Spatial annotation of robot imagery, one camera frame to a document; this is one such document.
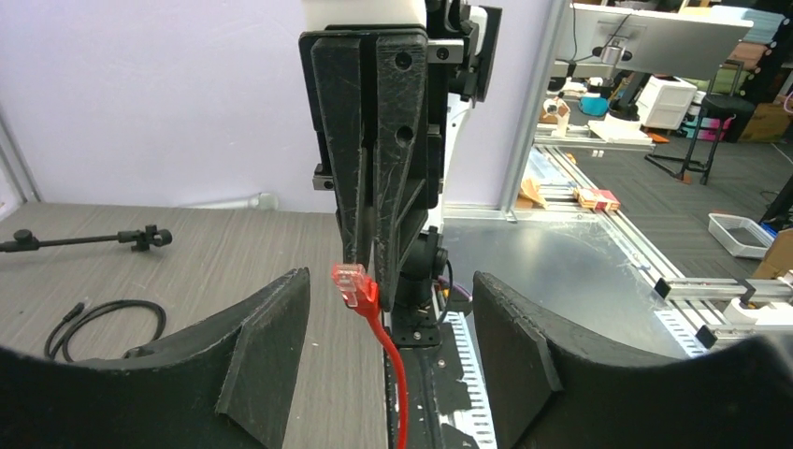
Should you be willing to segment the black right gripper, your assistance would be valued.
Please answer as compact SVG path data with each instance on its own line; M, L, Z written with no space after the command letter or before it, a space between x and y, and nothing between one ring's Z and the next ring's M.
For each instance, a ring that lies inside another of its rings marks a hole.
M467 1L305 1L305 36L325 31L421 28L383 34L375 43L377 143L373 153L375 274L384 311L394 307L399 217L425 93L430 40L428 121L443 148L427 160L427 207L440 206L463 115L484 101L495 60L502 10ZM345 264L369 265L367 151L362 145L360 40L323 36L311 48Z

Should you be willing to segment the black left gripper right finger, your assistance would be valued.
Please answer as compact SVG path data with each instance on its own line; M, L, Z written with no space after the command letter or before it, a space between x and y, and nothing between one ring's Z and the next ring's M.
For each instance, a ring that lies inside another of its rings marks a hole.
M675 359L612 340L473 277L473 315L501 448L788 448L792 339Z

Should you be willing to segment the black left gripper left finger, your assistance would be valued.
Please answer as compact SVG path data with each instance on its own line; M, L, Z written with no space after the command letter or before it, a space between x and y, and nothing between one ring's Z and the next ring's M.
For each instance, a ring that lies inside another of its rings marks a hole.
M310 272L119 359L1 352L5 448L280 448L310 313Z

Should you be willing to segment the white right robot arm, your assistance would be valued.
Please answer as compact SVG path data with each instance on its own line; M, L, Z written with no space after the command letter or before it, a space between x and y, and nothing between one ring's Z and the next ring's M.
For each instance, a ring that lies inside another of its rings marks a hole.
M503 11L467 1L306 1L300 61L343 260L367 269L396 346L440 343L442 193L487 96Z

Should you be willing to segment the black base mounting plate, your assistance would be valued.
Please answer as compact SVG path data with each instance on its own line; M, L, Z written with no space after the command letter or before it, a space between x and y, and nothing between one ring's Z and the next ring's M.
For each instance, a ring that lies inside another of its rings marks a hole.
M467 317L453 299L442 323L435 310L396 307L388 330L408 385L408 448L496 448L493 418Z

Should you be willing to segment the red and tan box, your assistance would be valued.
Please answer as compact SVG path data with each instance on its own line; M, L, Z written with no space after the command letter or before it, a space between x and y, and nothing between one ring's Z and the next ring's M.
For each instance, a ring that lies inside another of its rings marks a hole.
M610 190L576 188L573 196L578 204L588 210L618 211L621 202Z

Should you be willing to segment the white plastic tray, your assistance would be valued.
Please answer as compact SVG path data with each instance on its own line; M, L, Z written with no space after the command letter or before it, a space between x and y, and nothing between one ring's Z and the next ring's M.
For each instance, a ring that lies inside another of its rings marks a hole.
M709 233L733 257L761 260L774 236L752 219L731 214L709 213Z

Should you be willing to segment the black tripod stand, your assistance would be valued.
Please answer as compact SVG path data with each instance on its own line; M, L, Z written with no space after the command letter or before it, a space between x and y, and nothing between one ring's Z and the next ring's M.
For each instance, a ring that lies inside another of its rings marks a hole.
M170 245L173 242L173 235L167 229L159 229L156 224L148 224L142 230L123 230L110 235L47 240L38 239L29 229L20 229L13 234L12 240L1 243L1 252L35 252L42 248L102 242L131 243L130 249L133 252L147 252L151 247L161 248Z

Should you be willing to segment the grey monitor on stand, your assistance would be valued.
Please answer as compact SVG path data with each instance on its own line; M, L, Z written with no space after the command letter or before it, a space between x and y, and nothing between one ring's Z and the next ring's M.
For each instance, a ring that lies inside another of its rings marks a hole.
M547 90L567 78L611 79L618 71L639 76L612 106L615 117L639 120L635 97L649 76L708 79L754 24L723 16L689 15L568 2L552 41L555 51Z

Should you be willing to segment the white drawer cabinet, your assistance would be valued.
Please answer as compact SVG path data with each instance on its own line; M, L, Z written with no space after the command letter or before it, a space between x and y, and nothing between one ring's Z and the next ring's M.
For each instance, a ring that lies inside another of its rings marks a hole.
M676 77L651 76L636 105L643 127L675 130L683 121L697 87Z

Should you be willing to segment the black stool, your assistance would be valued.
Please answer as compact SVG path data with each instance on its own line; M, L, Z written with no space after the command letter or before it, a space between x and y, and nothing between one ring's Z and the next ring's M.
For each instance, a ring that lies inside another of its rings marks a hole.
M692 172L699 173L701 175L699 183L706 185L710 178L714 156L717 146L723 136L726 122L728 119L735 119L739 115L746 115L755 110L755 105L743 98L737 91L738 81L744 69L744 62L735 59L727 59L724 65L731 65L735 68L735 75L730 89L727 94L714 93L713 88L717 76L713 76L709 82L706 94L700 102L699 114L697 115L694 132L690 139L685 157L680 158L659 155L654 152L650 152L644 156L645 161L661 169L677 181L690 182L690 178L686 173ZM705 118L717 119L718 126L715 131L715 137L711 142L708 158L702 163L701 161L693 160L692 157L699 138L699 131L702 128L702 122Z

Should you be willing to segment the grey cylinder by wall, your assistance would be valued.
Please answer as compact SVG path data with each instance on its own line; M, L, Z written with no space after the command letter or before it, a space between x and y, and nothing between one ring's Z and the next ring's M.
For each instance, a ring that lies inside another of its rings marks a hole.
M198 210L277 210L279 205L280 201L276 195L258 193L252 196L192 203L182 207Z

